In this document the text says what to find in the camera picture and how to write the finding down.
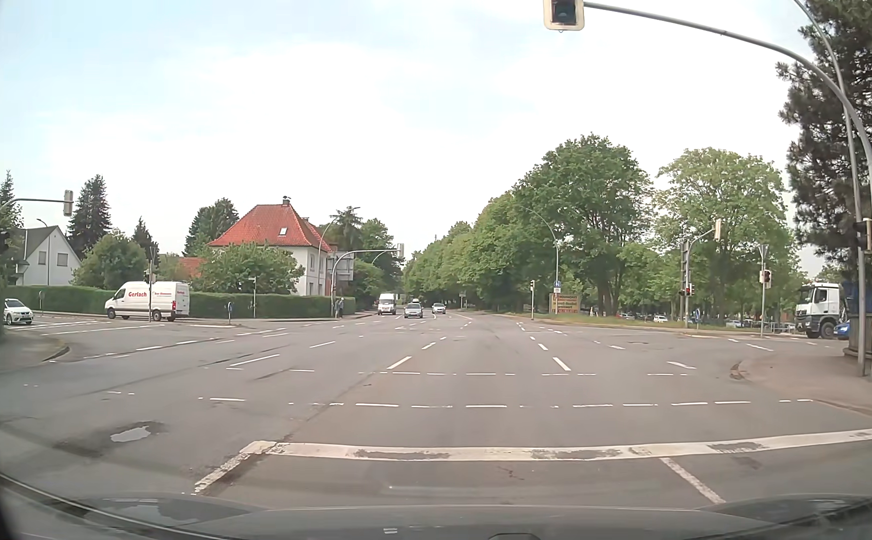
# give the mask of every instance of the asphalt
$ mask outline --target asphalt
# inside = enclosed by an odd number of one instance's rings
[[[70,351],[0,373],[0,471],[274,509],[872,495],[871,416],[736,375],[837,341],[426,315],[10,328]]]

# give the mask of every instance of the house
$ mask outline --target house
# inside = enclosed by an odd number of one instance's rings
[[[22,228],[12,234],[12,258],[18,286],[68,286],[80,259],[57,227]]]
[[[209,242],[214,249],[251,243],[269,245],[289,252],[305,273],[296,282],[295,294],[325,296],[328,294],[327,261],[334,248],[322,239],[322,234],[310,220],[300,215],[282,198],[282,204],[257,204],[222,236]]]

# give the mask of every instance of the sidewalk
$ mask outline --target sidewalk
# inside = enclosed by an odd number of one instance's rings
[[[7,332],[0,343],[0,373],[35,367],[69,351],[70,346],[60,339]]]
[[[872,382],[857,376],[857,360],[842,350],[819,354],[773,354],[743,360],[735,378],[872,416]]]

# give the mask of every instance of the street lamp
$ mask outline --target street lamp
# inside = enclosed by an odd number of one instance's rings
[[[42,224],[43,227],[49,227],[46,225],[46,221],[43,221],[40,218],[35,218],[36,221]],[[53,231],[49,231],[49,235],[46,236],[46,287],[49,287],[49,258],[53,256]]]

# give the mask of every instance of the parked car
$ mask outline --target parked car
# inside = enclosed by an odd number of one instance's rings
[[[836,339],[849,339],[850,338],[850,322],[846,321],[845,323],[839,323],[836,325],[834,329],[834,333],[836,334]]]
[[[26,307],[22,301],[7,298],[3,300],[3,321],[10,326],[17,323],[31,325],[33,324],[33,310]]]

